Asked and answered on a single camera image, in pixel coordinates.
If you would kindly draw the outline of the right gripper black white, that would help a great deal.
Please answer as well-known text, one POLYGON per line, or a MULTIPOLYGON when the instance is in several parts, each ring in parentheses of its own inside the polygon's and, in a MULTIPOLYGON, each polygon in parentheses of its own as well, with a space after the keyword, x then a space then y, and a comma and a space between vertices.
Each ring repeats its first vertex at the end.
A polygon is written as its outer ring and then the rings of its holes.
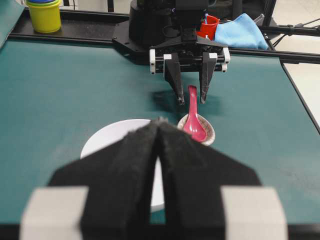
POLYGON ((178 36, 151 46, 149 50, 150 73, 154 75, 163 72, 164 79, 170 84, 180 105, 185 104, 181 66, 187 72, 197 72, 200 67, 200 102, 204 104, 217 63, 221 65, 217 71, 225 73, 230 63, 228 46, 201 36, 187 41, 178 36))

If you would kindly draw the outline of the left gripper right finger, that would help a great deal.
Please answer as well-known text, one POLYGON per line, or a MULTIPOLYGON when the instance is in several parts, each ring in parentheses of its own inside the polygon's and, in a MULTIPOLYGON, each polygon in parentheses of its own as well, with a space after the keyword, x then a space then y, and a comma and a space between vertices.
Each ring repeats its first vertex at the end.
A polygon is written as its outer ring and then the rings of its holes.
POLYGON ((249 166, 157 124, 166 223, 182 240, 286 240, 277 191, 249 166))

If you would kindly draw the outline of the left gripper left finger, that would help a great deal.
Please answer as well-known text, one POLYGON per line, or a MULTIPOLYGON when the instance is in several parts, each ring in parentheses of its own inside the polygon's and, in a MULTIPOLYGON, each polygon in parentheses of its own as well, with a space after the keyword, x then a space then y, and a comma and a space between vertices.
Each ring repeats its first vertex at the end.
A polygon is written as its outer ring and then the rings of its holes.
POLYGON ((21 240, 142 239, 156 164, 153 120, 121 140, 58 168, 24 209, 21 240))

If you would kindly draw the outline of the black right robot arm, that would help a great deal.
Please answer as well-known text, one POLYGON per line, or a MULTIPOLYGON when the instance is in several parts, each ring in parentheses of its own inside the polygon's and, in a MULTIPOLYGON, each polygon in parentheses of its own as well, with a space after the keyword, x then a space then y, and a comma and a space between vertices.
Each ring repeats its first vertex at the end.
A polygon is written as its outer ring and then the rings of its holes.
POLYGON ((129 38, 149 48, 152 75, 162 73, 177 101, 185 103, 181 72, 198 72, 200 101, 205 103, 216 65, 221 72, 231 60, 229 48, 200 36, 209 0, 133 0, 129 11, 129 38))

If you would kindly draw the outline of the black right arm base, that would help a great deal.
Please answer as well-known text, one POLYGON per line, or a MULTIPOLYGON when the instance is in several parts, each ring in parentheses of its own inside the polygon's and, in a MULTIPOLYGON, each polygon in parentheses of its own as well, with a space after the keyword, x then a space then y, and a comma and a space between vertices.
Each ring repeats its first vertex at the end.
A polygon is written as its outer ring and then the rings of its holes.
POLYGON ((144 23, 127 20, 115 25, 112 41, 136 56, 149 58, 150 50, 144 43, 145 33, 144 23))

